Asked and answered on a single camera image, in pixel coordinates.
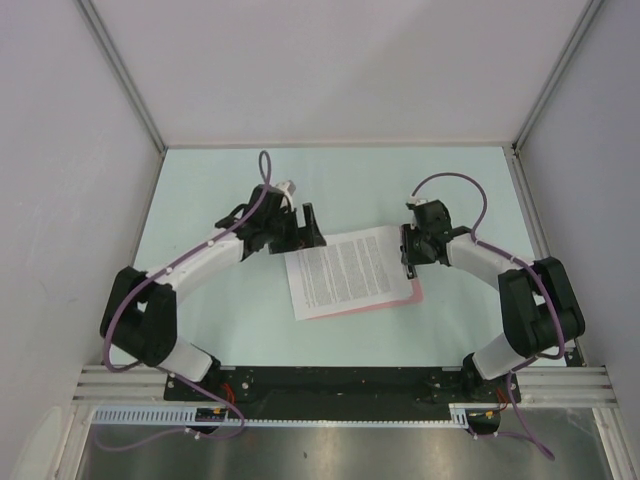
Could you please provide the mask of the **white printed paper sheet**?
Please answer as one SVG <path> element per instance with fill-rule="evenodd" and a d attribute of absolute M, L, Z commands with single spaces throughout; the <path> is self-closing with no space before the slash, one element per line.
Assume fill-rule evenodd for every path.
<path fill-rule="evenodd" d="M 295 319 L 401 300 L 411 294 L 401 230 L 381 226 L 326 237 L 327 246 L 285 255 Z"/>

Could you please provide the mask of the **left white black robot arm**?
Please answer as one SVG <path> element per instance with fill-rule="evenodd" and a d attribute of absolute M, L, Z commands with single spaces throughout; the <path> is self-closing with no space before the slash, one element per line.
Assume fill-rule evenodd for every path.
<path fill-rule="evenodd" d="M 221 387 L 219 362 L 181 338 L 178 307 L 213 275 L 262 249 L 284 254 L 325 246 L 312 204 L 295 208 L 294 189 L 290 181 L 258 185 L 248 202 L 215 223 L 211 238 L 168 265 L 149 271 L 120 270 L 99 329 L 105 364 L 117 368 L 110 357 L 111 348 L 117 347 L 136 365 L 185 378 L 187 389 L 197 398 L 214 397 Z"/>

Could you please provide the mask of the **pink clipboard folder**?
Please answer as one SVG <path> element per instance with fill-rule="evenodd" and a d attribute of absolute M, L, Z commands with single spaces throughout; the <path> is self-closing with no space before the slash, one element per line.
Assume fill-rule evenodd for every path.
<path fill-rule="evenodd" d="M 359 308 L 351 308 L 351 309 L 343 309 L 340 311 L 326 313 L 326 314 L 314 314 L 309 317 L 309 320 L 315 319 L 324 319 L 324 318 L 332 318 L 341 315 L 351 315 L 357 313 L 366 313 L 371 311 L 389 309 L 394 307 L 406 306 L 419 304 L 424 300 L 424 293 L 421 286 L 421 283 L 418 278 L 409 281 L 409 285 L 411 286 L 411 294 L 404 299 L 401 300 L 393 300 L 388 302 L 376 303 L 369 306 L 359 307 Z"/>

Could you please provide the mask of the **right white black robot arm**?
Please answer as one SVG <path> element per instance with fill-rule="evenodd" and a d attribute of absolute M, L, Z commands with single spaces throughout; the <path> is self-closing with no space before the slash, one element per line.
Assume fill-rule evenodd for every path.
<path fill-rule="evenodd" d="M 567 343 L 584 334 L 584 316 L 560 260 L 525 260 L 480 240 L 468 227 L 453 227 L 439 200 L 412 199 L 406 207 L 413 219 L 401 226 L 400 251 L 408 278 L 418 266 L 441 264 L 499 295 L 502 332 L 462 363 L 461 389 L 469 399 L 486 400 L 497 379 L 538 359 L 562 358 Z"/>

